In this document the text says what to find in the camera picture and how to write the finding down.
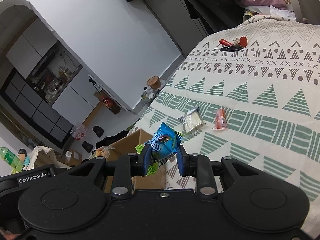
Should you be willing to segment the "person's hand at handle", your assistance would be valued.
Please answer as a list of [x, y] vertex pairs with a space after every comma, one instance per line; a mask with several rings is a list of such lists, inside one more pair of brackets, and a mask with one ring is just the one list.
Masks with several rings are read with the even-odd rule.
[[0, 228], [1, 236], [4, 237], [6, 240], [13, 240], [16, 238], [16, 235], [11, 233], [8, 230], [4, 230], [3, 228]]

